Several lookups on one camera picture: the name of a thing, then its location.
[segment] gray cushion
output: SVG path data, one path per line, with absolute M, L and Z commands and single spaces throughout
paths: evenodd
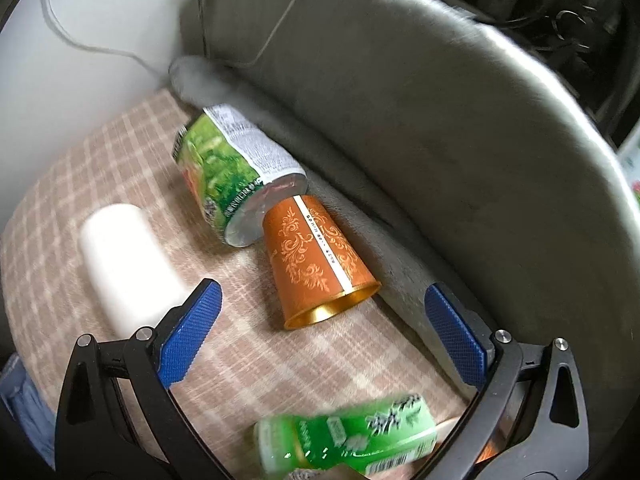
M 185 56 L 174 61 L 170 76 L 182 101 L 199 108 L 231 104 L 305 165 L 308 192 L 322 201 L 382 282 L 380 296 L 417 332 L 460 393 L 470 399 L 475 388 L 463 383 L 424 315 L 425 288 L 446 282 L 488 322 L 490 316 L 402 209 L 325 136 L 231 70 L 203 57 Z
M 210 56 L 239 61 L 289 3 L 203 1 Z M 640 390 L 640 219 L 555 76 L 437 0 L 298 0 L 242 76 L 391 197 L 501 327 L 569 340 L 597 455 Z

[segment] white plastic cup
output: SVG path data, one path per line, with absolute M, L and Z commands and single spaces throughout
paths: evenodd
M 139 207 L 99 209 L 82 225 L 79 246 L 100 305 L 120 339 L 155 326 L 189 296 Z

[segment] green bottle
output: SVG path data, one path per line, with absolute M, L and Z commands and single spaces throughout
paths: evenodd
M 279 415 L 255 425 L 262 468 L 281 480 L 296 469 L 345 463 L 369 475 L 417 460 L 431 451 L 436 424 L 417 394 L 368 402 L 331 415 Z

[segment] metal screw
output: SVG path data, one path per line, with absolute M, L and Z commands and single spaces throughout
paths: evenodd
M 556 337 L 554 345 L 556 345 L 556 348 L 558 350 L 562 350 L 563 352 L 569 348 L 569 343 L 566 341 L 566 339 L 562 339 L 561 337 Z
M 151 328 L 149 328 L 148 326 L 143 326 L 136 332 L 136 339 L 138 341 L 149 341 L 153 334 L 154 331 Z
M 78 338 L 78 341 L 76 341 L 78 346 L 87 346 L 90 342 L 91 342 L 91 335 L 90 334 L 82 334 Z
M 501 343 L 510 343 L 511 342 L 511 334 L 506 330 L 496 330 L 495 338 L 497 341 Z

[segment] plaid tablecloth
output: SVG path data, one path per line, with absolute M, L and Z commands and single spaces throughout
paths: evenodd
M 463 401 L 373 300 L 304 330 L 282 330 L 263 244 L 220 243 L 172 161 L 174 133 L 189 113 L 161 91 L 102 127 L 44 173 L 2 234 L 7 315 L 47 404 L 57 407 L 79 335 L 114 338 L 83 267 L 78 231 L 98 208 L 127 202 L 148 213 L 188 285 L 206 276 L 222 285 L 222 314 L 172 392 L 239 480 L 258 478 L 252 425 L 265 415 L 325 412 L 400 391 L 425 395 L 437 421 L 459 415 Z M 160 454 L 128 383 L 123 388 L 142 440 Z

